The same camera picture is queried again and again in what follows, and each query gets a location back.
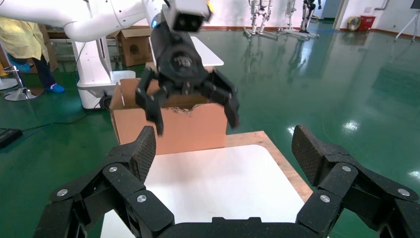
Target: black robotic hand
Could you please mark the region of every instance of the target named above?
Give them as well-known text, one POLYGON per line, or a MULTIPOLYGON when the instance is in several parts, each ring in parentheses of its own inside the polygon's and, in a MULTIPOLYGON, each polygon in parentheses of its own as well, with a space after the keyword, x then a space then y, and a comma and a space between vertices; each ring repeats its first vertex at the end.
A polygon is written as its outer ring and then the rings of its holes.
POLYGON ((136 90, 136 104, 146 112, 147 120, 155 123, 157 134, 163 134, 160 111, 172 95, 199 94, 224 106, 232 128, 239 125, 237 88, 217 71, 207 72, 191 37, 186 32, 172 32, 166 22, 151 34, 157 73, 147 68, 136 90), (160 90, 147 94, 150 82, 156 79, 160 90))

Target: dark pants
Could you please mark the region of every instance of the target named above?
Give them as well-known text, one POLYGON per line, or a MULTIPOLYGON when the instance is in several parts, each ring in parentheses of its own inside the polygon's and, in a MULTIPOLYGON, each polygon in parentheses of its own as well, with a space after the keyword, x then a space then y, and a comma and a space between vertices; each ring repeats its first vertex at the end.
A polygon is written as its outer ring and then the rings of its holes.
MULTIPOLYGON (((17 59, 11 55, 10 57, 18 64, 26 64, 28 61, 28 59, 17 59)), ((44 88, 49 88, 51 85, 55 84, 55 79, 51 74, 50 64, 47 63, 44 56, 41 56, 41 60, 37 60, 36 58, 32 58, 32 60, 38 70, 38 77, 44 88)))

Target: round base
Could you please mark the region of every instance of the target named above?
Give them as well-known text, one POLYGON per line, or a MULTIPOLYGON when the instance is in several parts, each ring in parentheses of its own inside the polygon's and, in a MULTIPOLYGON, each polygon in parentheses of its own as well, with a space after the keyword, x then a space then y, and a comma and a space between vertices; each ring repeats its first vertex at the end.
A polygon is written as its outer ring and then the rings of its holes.
POLYGON ((0 79, 0 90, 12 88, 17 85, 15 78, 2 78, 0 79))
POLYGON ((6 94, 4 97, 7 101, 24 101, 38 97, 39 95, 43 94, 43 88, 18 88, 15 91, 11 91, 6 94))

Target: open cardboard box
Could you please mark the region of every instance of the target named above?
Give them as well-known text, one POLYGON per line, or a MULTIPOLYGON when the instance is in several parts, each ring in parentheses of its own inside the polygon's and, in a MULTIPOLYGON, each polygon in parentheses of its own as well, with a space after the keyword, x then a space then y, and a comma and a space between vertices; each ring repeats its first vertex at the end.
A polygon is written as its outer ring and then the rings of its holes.
MULTIPOLYGON (((156 127, 146 120, 145 111, 135 103, 138 78, 122 79, 115 87, 110 105, 112 125, 120 145, 133 142, 146 125, 156 127)), ((152 81, 148 94, 159 89, 152 81)), ((161 109, 163 136, 157 136, 156 154, 225 147, 227 119, 222 106, 207 103, 200 95, 171 97, 161 109)))

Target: wooden board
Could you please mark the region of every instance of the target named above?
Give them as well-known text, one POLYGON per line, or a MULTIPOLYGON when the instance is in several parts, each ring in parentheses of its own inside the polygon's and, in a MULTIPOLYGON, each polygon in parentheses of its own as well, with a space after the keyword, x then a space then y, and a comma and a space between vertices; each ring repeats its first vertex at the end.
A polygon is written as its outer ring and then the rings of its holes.
POLYGON ((290 165, 264 131, 241 133, 226 136, 226 147, 241 145, 260 145, 267 149, 283 173, 289 179, 304 202, 312 195, 312 190, 290 165))

